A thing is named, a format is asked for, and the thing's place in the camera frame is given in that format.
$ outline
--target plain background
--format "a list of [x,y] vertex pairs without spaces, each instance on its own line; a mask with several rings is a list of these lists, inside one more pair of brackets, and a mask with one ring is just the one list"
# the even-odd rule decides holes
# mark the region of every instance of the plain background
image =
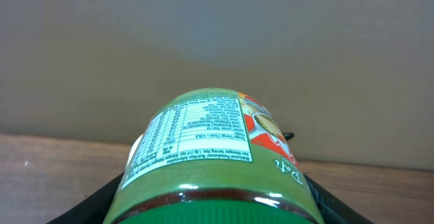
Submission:
[[132,143],[196,88],[296,156],[434,169],[434,0],[0,0],[0,132]]

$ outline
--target wooden table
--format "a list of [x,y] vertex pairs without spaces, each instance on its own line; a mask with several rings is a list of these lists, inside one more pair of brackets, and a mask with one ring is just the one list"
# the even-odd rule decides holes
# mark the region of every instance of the wooden table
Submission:
[[[0,134],[2,223],[46,223],[123,171],[128,145]],[[301,161],[375,223],[432,223],[434,172]]]

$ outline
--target nutrition facts table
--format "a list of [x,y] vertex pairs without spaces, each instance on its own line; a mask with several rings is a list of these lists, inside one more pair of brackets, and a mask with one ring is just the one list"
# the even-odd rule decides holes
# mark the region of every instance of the nutrition facts table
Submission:
[[206,159],[252,161],[237,98],[196,98],[155,116],[134,153],[122,189],[156,168]]

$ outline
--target jar lid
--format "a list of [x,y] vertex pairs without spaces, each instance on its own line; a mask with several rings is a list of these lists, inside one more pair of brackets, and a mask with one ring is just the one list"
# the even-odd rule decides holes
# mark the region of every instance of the jar lid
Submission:
[[302,216],[266,204],[200,200],[154,208],[134,215],[121,224],[307,224]]

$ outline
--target green jar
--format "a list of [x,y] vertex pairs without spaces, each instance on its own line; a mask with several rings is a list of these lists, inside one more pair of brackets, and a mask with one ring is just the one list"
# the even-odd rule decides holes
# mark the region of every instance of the green jar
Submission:
[[104,223],[323,223],[297,166],[258,101],[187,92],[133,144]]

